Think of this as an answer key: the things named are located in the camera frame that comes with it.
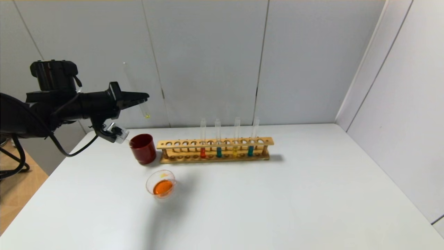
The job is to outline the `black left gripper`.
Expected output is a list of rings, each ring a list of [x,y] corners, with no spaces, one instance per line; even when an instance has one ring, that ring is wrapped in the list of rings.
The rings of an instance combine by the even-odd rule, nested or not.
[[[80,95],[81,117],[116,119],[121,110],[143,104],[149,97],[145,92],[122,92],[118,82],[110,82],[105,91]]]

